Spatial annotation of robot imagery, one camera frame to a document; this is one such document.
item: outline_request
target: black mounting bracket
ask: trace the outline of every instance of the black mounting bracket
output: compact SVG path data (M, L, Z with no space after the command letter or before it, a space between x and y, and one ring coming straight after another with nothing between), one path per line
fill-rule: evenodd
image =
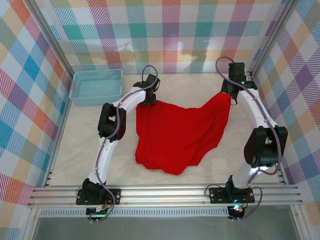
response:
M247 81L247 76L245 73L245 63L244 62L233 62L229 64L229 75L228 78L247 89L258 89L255 82L252 80ZM229 94L232 99L234 99L237 103L237 96L239 91L243 89L239 86L228 82L227 80L223 80L221 92L225 94Z
M135 84L133 84L134 87L138 88L146 88L149 87L155 80L156 76L149 74L145 81L138 81ZM141 102L140 104L143 105L155 105L156 104L156 94L154 94L160 85L160 79L158 78L156 80L156 83L151 87L145 90L145 100Z
M120 140L125 135L126 132L126 118L127 118L127 111L123 108L119 108L119 119L117 118L117 107L113 104L105 103L102 106L99 123L98 123L98 132L100 138L108 137L114 133L117 128L117 122L120 121L120 126L117 133L109 138L110 143L114 140Z
M232 181L232 175L225 183L225 187L210 187L209 197L211 204L230 204L228 213L230 219L242 218L245 215L246 206L255 202L254 192L251 188L236 188Z
M284 126L275 126L274 130L280 141L281 155L283 156L288 137L288 130ZM254 128L244 146L244 159L252 168L272 167L278 162L278 148L275 136L271 129L259 126Z
M115 205L120 204L121 189L109 189L115 197ZM86 178L82 183L82 188L77 190L76 205L111 205L111 195L98 183L93 183Z

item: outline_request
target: metal rail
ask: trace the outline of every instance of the metal rail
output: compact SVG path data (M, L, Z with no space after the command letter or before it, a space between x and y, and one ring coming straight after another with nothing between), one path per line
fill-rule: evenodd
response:
M294 11L296 5L298 4L299 0L288 0L286 2L285 7L283 8L283 11L280 14L280 17L278 21L276 22L276 25L273 27L273 32L270 34L269 39L267 40L266 44L262 48L262 51L253 66L253 69L250 69L249 72L253 76L253 79L256 78L258 72L262 68L263 64L265 63L271 49L275 45L276 41L278 40L278 37L280 36L282 30L284 29L289 17L291 16L291 13Z
M64 51L61 48L61 45L59 44L50 26L48 25L46 19L44 18L40 8L38 7L38 4L35 2L35 0L24 0L24 3L28 7L35 21L38 23L41 29L41 32L45 36L46 40L48 41L50 47L54 51L58 60L60 61L62 66L65 67L66 72L69 74L69 77L72 79L75 71L71 67L68 59L66 58L66 55L64 54Z
M193 185L151 185L151 186L108 186L121 189L120 205L126 207L203 207L203 206L232 206L230 203L211 204L204 195L208 184ZM262 187L262 205L299 205L303 203L296 185L281 183L259 183ZM29 208L83 208L76 205L76 190L80 186L47 186L35 188L30 198ZM256 201L260 191L253 190Z

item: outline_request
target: gray floor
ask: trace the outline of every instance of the gray floor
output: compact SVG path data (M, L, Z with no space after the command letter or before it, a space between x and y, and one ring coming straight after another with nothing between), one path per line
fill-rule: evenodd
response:
M40 218L33 240L297 240L289 206L260 206L243 221L226 217L110 217L100 224L86 218Z

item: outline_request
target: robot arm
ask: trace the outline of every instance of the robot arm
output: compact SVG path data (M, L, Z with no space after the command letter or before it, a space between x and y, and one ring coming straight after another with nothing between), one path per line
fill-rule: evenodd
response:
M259 92L257 89L251 88L249 89L251 93L257 98L257 100L261 103L263 106L263 110L267 115L267 118L269 119L269 122L271 125L275 128L277 126L277 123L270 117L268 114L266 108L261 102L261 99L259 97ZM253 100L253 98L244 90L240 91L237 95L237 103L242 107L247 120L249 121L249 124L251 126L252 131L256 132L255 129L268 129L269 126L266 123L264 116L262 115L260 109L258 108L256 102ZM257 175L261 174L261 171L258 171L258 166L256 167L251 167L251 163L254 161L254 159L250 159L250 154L253 152L252 150L252 145L257 144L257 136L252 135L250 136L247 144L244 147L244 154L247 155L246 162L244 162L241 166L241 168L232 176L233 184L235 188L238 189L247 189L248 186L248 181L252 177L253 174L257 173ZM266 142L267 139L261 139L261 142L259 144L268 144ZM276 163L278 160L277 155L274 154L273 158L270 159L269 164L267 165L262 165L260 164L259 167L261 170L267 170L269 167L271 167L272 163Z
M102 183L106 183L113 152L126 132L127 113L138 104L156 104L154 92L158 89L159 83L160 80L157 76L149 74L146 81L135 83L132 89L120 100L103 105L97 127L100 136L96 157L98 165L96 166L96 162L94 162L88 178L82 183L82 189L77 191L77 205L103 205L106 203L108 194L100 184L98 177ZM118 195L121 191L120 189L114 190L117 192L114 195Z
M131 110L133 110L138 104L140 104L146 100L146 91L138 91L139 89L141 89L141 88L134 86L124 97L122 97L120 100L114 102L112 104L112 106L110 106L110 104L106 103L102 107L100 121L99 121L100 127L98 126L99 132L101 132L101 130L103 130L103 122L106 119L106 114L108 114L111 107L116 108L118 106L118 104L123 101L123 99L125 99L125 100L123 101L123 103L120 104L121 125L120 125L119 130L120 130L120 132L125 130L125 127L126 127L125 115L128 114ZM101 154L99 157L100 160L98 163L98 173L99 173L99 177L103 183L105 183L107 181L107 173L108 173L110 160L111 160L113 152L114 152L119 140L122 138L122 136L120 137L118 135L117 138L114 139L113 141L111 141L111 140L105 141L106 137L101 137L99 139L98 152L100 151L102 145L105 142L105 145L101 151ZM96 175L96 164L93 164L91 172L88 177L92 183L94 183L94 184L99 183L97 175Z

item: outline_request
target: enclosure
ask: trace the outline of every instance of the enclosure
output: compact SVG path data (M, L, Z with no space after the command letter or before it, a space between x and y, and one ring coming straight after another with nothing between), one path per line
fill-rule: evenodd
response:
M145 239L319 239L318 0L0 3L0 239L101 238L104 224L119 232L111 234L116 239L142 232ZM221 91L220 56L245 63L268 113L288 131L280 171L254 180L263 206L231 223L227 205L204 195L244 163L252 128L239 104L230 107L218 146L179 175L136 163L132 110L106 178L121 189L121 203L106 222L90 224L76 190L97 158L102 105L70 100L74 74L121 69L125 95L152 65L161 80L157 100L200 108ZM229 63L218 64L225 76ZM253 193L257 204L260 192Z

